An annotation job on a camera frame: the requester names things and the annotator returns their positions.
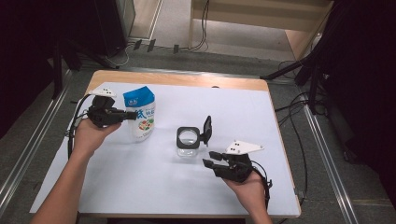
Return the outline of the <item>dark cabinet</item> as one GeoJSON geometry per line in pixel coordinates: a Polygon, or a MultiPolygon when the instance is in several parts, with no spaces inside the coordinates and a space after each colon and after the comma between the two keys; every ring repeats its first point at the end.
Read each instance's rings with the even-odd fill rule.
{"type": "Polygon", "coordinates": [[[93,0],[97,10],[104,54],[114,56],[125,49],[134,26],[134,0],[93,0]]]}

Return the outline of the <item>black curtain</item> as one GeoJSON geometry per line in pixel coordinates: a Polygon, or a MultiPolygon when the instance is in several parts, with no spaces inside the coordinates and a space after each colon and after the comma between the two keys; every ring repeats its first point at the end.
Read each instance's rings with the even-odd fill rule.
{"type": "Polygon", "coordinates": [[[351,135],[346,150],[379,175],[396,207],[396,0],[334,0],[345,10],[322,53],[322,82],[351,135]]]}
{"type": "Polygon", "coordinates": [[[48,59],[77,61],[71,24],[84,0],[0,0],[0,138],[56,79],[48,59]]]}

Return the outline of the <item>white table sheet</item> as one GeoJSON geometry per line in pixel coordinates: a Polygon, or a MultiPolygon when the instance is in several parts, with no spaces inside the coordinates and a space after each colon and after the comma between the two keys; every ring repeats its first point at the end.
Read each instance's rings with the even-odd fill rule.
{"type": "Polygon", "coordinates": [[[90,159],[79,212],[90,216],[237,216],[247,212],[225,183],[206,168],[209,151],[223,152],[239,140],[262,146],[249,157],[264,167],[273,186],[268,212],[298,217],[288,159],[268,91],[150,85],[155,95],[153,133],[141,143],[122,125],[90,159]],[[212,119],[213,135],[197,155],[177,154],[177,129],[201,128],[212,119]]]}

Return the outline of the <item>grey table clamp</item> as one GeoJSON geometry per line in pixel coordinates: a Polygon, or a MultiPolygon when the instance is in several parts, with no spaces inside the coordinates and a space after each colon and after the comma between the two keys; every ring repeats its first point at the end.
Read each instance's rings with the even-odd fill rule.
{"type": "Polygon", "coordinates": [[[294,189],[294,193],[298,198],[298,201],[302,203],[305,199],[306,192],[304,190],[299,190],[297,188],[294,189]]]}

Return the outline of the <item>person's right hand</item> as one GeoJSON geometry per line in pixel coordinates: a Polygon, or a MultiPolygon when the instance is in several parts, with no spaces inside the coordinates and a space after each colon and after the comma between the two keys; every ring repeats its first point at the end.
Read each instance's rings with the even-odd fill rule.
{"type": "Polygon", "coordinates": [[[227,179],[224,179],[224,182],[236,194],[238,201],[252,217],[268,215],[264,201],[264,186],[257,173],[252,172],[243,183],[227,179]]]}

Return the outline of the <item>metal floor rail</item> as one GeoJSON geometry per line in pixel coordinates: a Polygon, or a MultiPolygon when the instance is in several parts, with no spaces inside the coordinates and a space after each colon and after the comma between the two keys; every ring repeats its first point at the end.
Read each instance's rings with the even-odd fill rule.
{"type": "Polygon", "coordinates": [[[25,145],[21,155],[16,161],[2,188],[0,188],[0,218],[5,213],[8,204],[10,203],[16,189],[18,188],[18,185],[21,183],[28,166],[30,165],[36,151],[38,150],[38,147],[41,144],[42,139],[47,133],[53,119],[55,118],[55,115],[59,111],[59,108],[61,107],[69,90],[70,80],[72,77],[73,72],[68,69],[63,77],[64,88],[54,100],[50,101],[43,117],[36,125],[34,132],[29,138],[29,141],[25,145]]]}
{"type": "Polygon", "coordinates": [[[323,165],[329,177],[330,183],[332,185],[332,190],[334,192],[336,201],[339,205],[345,223],[360,224],[356,216],[353,204],[347,193],[347,189],[332,159],[332,154],[319,126],[317,117],[312,114],[307,105],[304,107],[304,113],[316,141],[318,152],[320,154],[320,157],[322,158],[323,165]]]}

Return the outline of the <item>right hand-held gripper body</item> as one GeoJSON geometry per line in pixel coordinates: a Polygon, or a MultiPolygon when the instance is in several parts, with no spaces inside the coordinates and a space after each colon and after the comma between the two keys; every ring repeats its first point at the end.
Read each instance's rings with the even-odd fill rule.
{"type": "Polygon", "coordinates": [[[243,183],[253,171],[252,161],[248,154],[264,150],[264,146],[234,140],[222,154],[228,162],[224,178],[234,182],[243,183]]]}

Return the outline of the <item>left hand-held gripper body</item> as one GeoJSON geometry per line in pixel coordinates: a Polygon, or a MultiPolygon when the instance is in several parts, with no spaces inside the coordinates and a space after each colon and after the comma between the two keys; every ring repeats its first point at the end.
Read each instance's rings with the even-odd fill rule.
{"type": "Polygon", "coordinates": [[[93,95],[92,105],[88,109],[88,118],[99,128],[123,122],[128,118],[128,113],[117,109],[113,105],[117,94],[107,88],[89,91],[93,95]]]}

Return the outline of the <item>light wooden bench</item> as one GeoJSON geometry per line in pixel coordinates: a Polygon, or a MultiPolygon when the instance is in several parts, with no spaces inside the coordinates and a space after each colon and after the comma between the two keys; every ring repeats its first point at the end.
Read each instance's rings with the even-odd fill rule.
{"type": "Polygon", "coordinates": [[[188,47],[192,47],[193,20],[205,8],[209,21],[222,21],[286,31],[294,58],[304,57],[330,16],[333,0],[191,0],[188,47]]]}

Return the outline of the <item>glass jar with black lid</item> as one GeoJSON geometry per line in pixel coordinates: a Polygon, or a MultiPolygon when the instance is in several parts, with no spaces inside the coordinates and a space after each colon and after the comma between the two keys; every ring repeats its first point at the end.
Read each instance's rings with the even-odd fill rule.
{"type": "Polygon", "coordinates": [[[177,155],[180,157],[194,157],[201,144],[208,146],[213,133],[212,119],[205,120],[203,131],[197,127],[179,127],[177,129],[177,155]]]}

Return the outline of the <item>person's left hand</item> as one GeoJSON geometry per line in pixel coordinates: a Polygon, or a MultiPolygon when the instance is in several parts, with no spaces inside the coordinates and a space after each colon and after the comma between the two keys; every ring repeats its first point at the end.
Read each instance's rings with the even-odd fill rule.
{"type": "Polygon", "coordinates": [[[105,139],[120,127],[119,123],[99,128],[89,119],[83,119],[77,127],[71,156],[88,159],[105,139]]]}

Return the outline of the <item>blue and white bag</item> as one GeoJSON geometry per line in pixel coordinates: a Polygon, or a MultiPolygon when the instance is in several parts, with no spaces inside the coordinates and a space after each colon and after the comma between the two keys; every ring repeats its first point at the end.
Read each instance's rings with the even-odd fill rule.
{"type": "Polygon", "coordinates": [[[136,119],[128,120],[128,129],[133,143],[145,141],[154,129],[155,95],[147,87],[123,94],[127,112],[135,112],[136,119]]]}

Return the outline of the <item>black metal stand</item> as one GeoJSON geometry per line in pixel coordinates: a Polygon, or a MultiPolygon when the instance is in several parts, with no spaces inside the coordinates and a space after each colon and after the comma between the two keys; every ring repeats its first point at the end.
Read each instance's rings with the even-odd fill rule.
{"type": "Polygon", "coordinates": [[[92,50],[80,45],[78,42],[70,39],[57,39],[53,46],[53,82],[54,90],[52,98],[56,99],[64,88],[63,85],[63,66],[65,61],[67,66],[72,70],[79,71],[82,63],[78,57],[78,52],[88,56],[90,59],[102,65],[104,68],[119,69],[118,65],[111,66],[104,59],[101,59],[92,50]]]}
{"type": "Polygon", "coordinates": [[[308,80],[310,80],[310,88],[308,92],[308,107],[313,114],[317,114],[315,101],[318,90],[318,80],[319,76],[321,75],[321,52],[322,48],[320,46],[315,46],[314,49],[301,60],[296,61],[270,75],[261,76],[261,79],[273,80],[299,68],[300,71],[295,77],[294,83],[297,86],[303,86],[308,80]]]}

